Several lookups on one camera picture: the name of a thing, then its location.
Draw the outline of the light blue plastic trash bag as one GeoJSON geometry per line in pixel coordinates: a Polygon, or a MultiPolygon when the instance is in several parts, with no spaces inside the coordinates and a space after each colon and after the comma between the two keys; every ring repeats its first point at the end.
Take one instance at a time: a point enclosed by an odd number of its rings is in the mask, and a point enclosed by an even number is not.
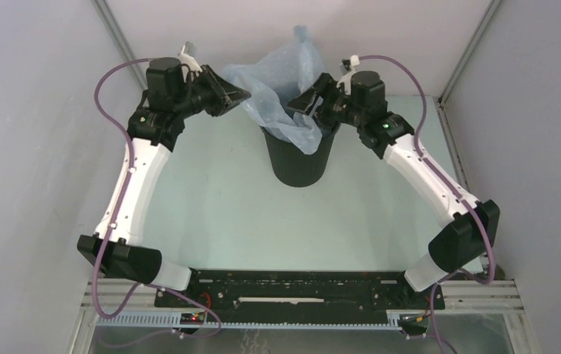
{"type": "Polygon", "coordinates": [[[257,63],[229,64],[220,76],[251,94],[241,105],[264,131],[312,155],[324,134],[312,117],[289,111],[287,104],[311,87],[324,70],[311,34],[298,25],[292,40],[257,63]]]}

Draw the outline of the black cylindrical trash bin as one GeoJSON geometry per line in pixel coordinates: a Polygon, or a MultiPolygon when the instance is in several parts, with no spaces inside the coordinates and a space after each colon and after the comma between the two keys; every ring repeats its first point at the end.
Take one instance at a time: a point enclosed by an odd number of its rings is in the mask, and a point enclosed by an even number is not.
{"type": "Polygon", "coordinates": [[[260,128],[265,137],[271,167],[277,179],[289,187],[309,187],[323,176],[332,145],[341,124],[325,131],[315,153],[304,154],[290,142],[282,141],[260,128]]]}

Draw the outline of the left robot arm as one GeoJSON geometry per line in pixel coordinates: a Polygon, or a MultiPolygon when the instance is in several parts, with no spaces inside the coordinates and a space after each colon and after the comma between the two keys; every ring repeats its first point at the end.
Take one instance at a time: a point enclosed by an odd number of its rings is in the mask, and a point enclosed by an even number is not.
{"type": "Polygon", "coordinates": [[[146,79],[128,126],[117,125],[125,156],[114,194],[94,233],[79,237],[77,250],[96,275],[171,288],[173,299],[188,308],[201,297],[191,268],[142,245],[150,199],[186,119],[202,112],[220,117],[251,95],[192,58],[150,60],[146,79]]]}

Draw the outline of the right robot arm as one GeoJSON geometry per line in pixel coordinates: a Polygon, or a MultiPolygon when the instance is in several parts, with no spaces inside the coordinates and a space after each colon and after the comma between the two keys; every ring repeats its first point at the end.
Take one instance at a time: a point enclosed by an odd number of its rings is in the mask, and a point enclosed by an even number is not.
{"type": "Polygon", "coordinates": [[[320,128],[354,127],[361,142],[392,166],[432,209],[441,226],[428,252],[403,273],[397,301],[415,308],[426,289],[487,252],[495,241],[500,210],[479,201],[449,176],[420,142],[413,127],[388,109],[386,86],[373,71],[346,74],[336,81],[323,73],[287,104],[288,110],[313,118],[320,128]]]}

